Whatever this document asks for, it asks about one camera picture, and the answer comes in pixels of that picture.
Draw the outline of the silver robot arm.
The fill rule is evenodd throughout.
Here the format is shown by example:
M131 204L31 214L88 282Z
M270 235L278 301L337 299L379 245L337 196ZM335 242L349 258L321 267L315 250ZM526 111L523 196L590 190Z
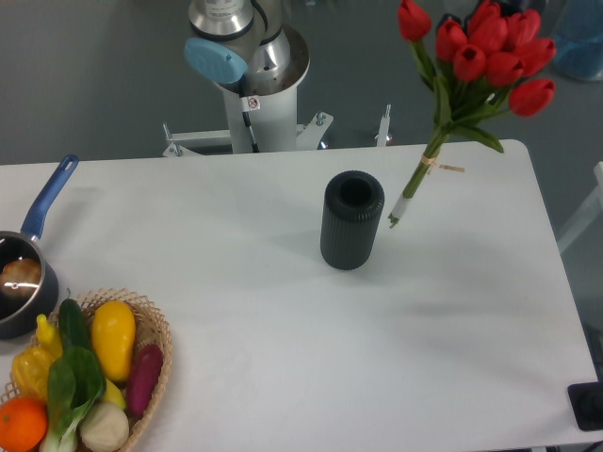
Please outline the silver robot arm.
M190 3L184 56L204 78L241 97L294 88L306 76L307 44L284 23L281 1Z

